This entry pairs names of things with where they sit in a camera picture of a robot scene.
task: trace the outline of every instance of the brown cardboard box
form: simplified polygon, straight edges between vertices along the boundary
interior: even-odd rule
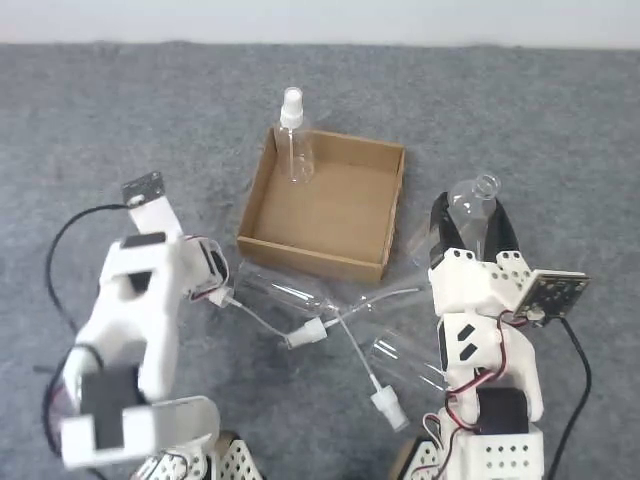
[[[378,282],[393,240],[404,147],[315,131],[313,148],[313,179],[293,184],[277,168],[269,130],[238,248],[267,266]]]

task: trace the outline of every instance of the circuit board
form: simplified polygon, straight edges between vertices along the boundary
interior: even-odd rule
[[[584,273],[534,270],[529,288],[514,316],[524,317],[535,311],[544,312],[546,321],[566,317],[590,281],[591,278]]]

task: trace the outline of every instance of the white wire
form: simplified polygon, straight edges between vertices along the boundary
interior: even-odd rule
[[[231,305],[233,305],[234,307],[238,307],[242,310],[244,310],[245,312],[247,312],[249,315],[251,315],[253,318],[255,318],[264,328],[266,328],[267,330],[269,330],[271,333],[273,333],[274,335],[278,335],[282,338],[284,338],[285,340],[287,339],[287,334],[278,330],[277,328],[275,328],[274,326],[270,325],[269,323],[267,323],[265,320],[262,319],[262,317],[260,317],[256,312],[254,312],[253,310],[251,310],[248,307],[245,307],[242,303],[240,303],[239,301],[237,301],[235,298],[230,298],[229,299],[229,303]]]
[[[377,296],[373,297],[371,300],[367,300],[367,301],[361,303],[360,305],[357,305],[355,308],[349,310],[348,312],[345,312],[342,316],[338,316],[338,317],[334,318],[333,320],[326,321],[324,323],[324,328],[333,327],[334,325],[337,325],[341,321],[343,321],[343,323],[344,323],[344,319],[345,318],[350,317],[351,315],[353,315],[356,312],[362,310],[367,305],[371,305],[372,303],[376,303],[376,302],[378,302],[380,300],[383,300],[385,298],[393,297],[394,295],[402,295],[404,293],[414,293],[414,292],[419,292],[419,291],[420,291],[419,288],[403,288],[401,290],[394,290],[393,292],[387,292],[387,293],[383,293],[383,294],[377,295]]]
[[[362,350],[360,349],[360,345],[358,345],[358,342],[356,342],[356,339],[354,338],[353,334],[351,333],[351,330],[349,330],[349,327],[347,327],[347,324],[344,323],[344,320],[342,319],[342,316],[338,315],[337,320],[342,325],[342,328],[344,328],[344,331],[346,332],[347,336],[349,337],[349,340],[351,340],[351,344],[353,345],[353,348],[355,349],[356,353],[358,354],[358,357],[360,358],[360,361],[362,362],[362,365],[364,365],[364,368],[367,370],[367,373],[369,374],[369,380],[371,380],[371,383],[373,383],[373,386],[375,387],[376,392],[379,392],[380,390],[382,390],[382,385],[380,385],[380,382],[378,382],[378,379],[376,378],[375,374],[373,373],[373,370],[371,370],[371,367],[369,366],[369,362],[367,362],[367,359],[364,356],[364,353],[362,353]]]
[[[431,429],[429,428],[429,425],[427,425],[427,415],[429,415],[429,414],[425,413],[423,415],[423,417],[422,417],[422,427],[427,431],[429,436],[433,439],[433,441],[436,444],[436,446],[440,450],[444,450],[444,447],[442,446],[442,442],[440,441],[440,437],[438,435],[434,434],[433,431],[431,431]]]

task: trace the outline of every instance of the clear plastic bottle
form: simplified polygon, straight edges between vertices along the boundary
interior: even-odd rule
[[[290,87],[284,92],[280,121],[275,129],[280,170],[294,183],[307,183],[315,167],[311,129],[302,108],[302,91]]]
[[[483,173],[473,180],[458,182],[449,190],[449,214],[464,245],[477,258],[484,254],[487,221],[496,209],[500,186],[498,177]]]
[[[315,279],[287,275],[246,261],[238,268],[234,290],[240,296],[284,305],[303,318],[318,317],[333,308],[323,286]]]
[[[431,399],[443,399],[446,382],[437,342],[420,345],[387,330],[373,342],[367,357],[374,370],[392,377],[390,383],[400,381],[414,390],[428,393]]]

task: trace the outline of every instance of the white spray cap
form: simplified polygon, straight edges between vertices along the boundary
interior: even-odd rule
[[[280,109],[280,123],[285,128],[298,128],[302,125],[302,90],[289,87],[284,91],[284,103]]]
[[[315,317],[306,322],[298,330],[287,335],[287,344],[289,349],[293,349],[300,345],[306,345],[307,343],[319,342],[325,338],[327,338],[327,330],[324,328],[320,317]]]
[[[371,400],[376,408],[387,417],[394,431],[399,432],[409,425],[409,419],[402,410],[396,392],[393,391],[391,385],[387,385],[371,395]]]

